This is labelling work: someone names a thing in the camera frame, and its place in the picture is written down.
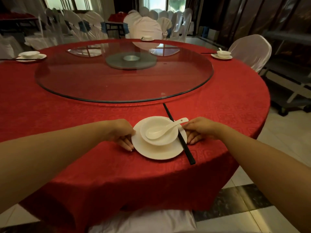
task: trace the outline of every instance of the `black marble tile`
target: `black marble tile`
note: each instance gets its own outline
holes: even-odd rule
[[[248,211],[272,206],[270,201],[255,184],[241,185],[236,188],[246,204]]]
[[[55,233],[56,231],[44,222],[34,222],[0,228],[0,233]]]
[[[210,210],[193,211],[196,222],[221,216],[232,215],[248,211],[239,191],[235,187],[222,189]]]

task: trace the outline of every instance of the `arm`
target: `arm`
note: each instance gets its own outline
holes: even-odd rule
[[[102,141],[115,141],[131,151],[134,147],[128,138],[134,134],[129,122],[119,119],[0,143],[0,213],[35,192]]]
[[[289,155],[206,118],[184,125],[188,142],[221,140],[269,201],[301,232],[310,232],[311,168]]]

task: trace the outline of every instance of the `forearm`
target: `forearm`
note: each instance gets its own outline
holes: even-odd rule
[[[0,213],[105,140],[109,129],[103,121],[0,143]]]
[[[301,232],[310,232],[311,168],[222,125],[220,140],[248,176]]]

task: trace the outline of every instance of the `person's right arm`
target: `person's right arm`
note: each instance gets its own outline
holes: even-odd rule
[[[183,126],[188,143],[212,137],[221,140],[251,180],[301,232],[311,232],[311,168],[269,145],[236,130],[195,118]]]

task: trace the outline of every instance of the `tablecloth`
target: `tablecloth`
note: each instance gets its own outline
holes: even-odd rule
[[[73,43],[47,48],[41,53],[49,57],[74,46],[116,41],[139,40]],[[211,51],[187,43],[165,43],[198,53]],[[167,116],[163,102],[174,118],[204,116],[256,138],[270,106],[265,83],[238,60],[220,61],[204,56],[212,62],[215,72],[203,86],[173,98],[129,104],[63,98],[36,84],[37,64],[1,63],[0,141],[101,120],[125,118],[134,126],[149,116]],[[189,148],[196,160],[192,166],[184,153],[171,160],[155,161],[136,151],[129,153],[114,143],[102,142],[21,205],[65,232],[83,232],[119,210],[209,209],[238,163],[220,141],[205,140]]]

